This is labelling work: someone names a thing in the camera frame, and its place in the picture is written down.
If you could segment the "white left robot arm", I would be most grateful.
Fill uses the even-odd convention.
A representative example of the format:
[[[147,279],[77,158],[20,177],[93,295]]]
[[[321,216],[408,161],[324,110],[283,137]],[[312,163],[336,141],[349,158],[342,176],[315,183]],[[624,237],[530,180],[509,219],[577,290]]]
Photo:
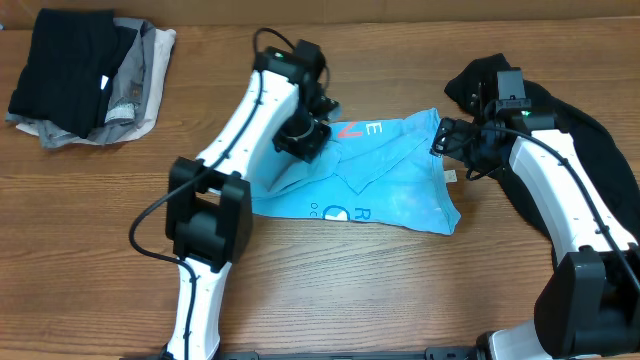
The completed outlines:
[[[257,53],[247,91],[217,138],[195,160],[169,172],[166,236],[179,260],[180,288],[164,359],[214,359],[226,280],[253,227],[251,194],[291,162],[314,160],[327,143],[338,102],[319,82],[319,46]]]

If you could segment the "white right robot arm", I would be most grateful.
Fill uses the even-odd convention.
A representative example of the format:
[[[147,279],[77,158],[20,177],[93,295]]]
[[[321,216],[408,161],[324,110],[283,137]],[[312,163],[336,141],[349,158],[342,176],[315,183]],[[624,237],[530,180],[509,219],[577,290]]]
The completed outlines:
[[[476,359],[581,359],[639,350],[639,245],[583,169],[571,135],[549,112],[510,111],[481,125],[441,120],[432,151],[502,168],[524,184],[557,266],[532,320],[479,339]]]

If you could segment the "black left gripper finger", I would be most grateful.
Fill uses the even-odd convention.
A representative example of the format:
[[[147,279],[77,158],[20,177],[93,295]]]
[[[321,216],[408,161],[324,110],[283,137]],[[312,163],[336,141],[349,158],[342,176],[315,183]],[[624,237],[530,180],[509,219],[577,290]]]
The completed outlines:
[[[331,136],[331,128],[321,122],[312,122],[310,128],[297,136],[279,132],[279,149],[304,161],[311,163],[322,151]]]
[[[317,106],[317,120],[321,122],[335,122],[341,116],[341,104],[329,97],[322,96]]]

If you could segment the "light blue printed t-shirt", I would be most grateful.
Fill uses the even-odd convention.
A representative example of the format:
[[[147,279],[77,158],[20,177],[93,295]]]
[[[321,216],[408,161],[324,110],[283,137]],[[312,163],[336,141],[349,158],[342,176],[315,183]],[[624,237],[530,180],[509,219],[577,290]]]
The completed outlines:
[[[334,123],[312,163],[279,154],[281,174],[262,169],[252,185],[253,212],[451,235],[461,215],[443,161],[430,152],[439,123],[434,108],[405,119]]]

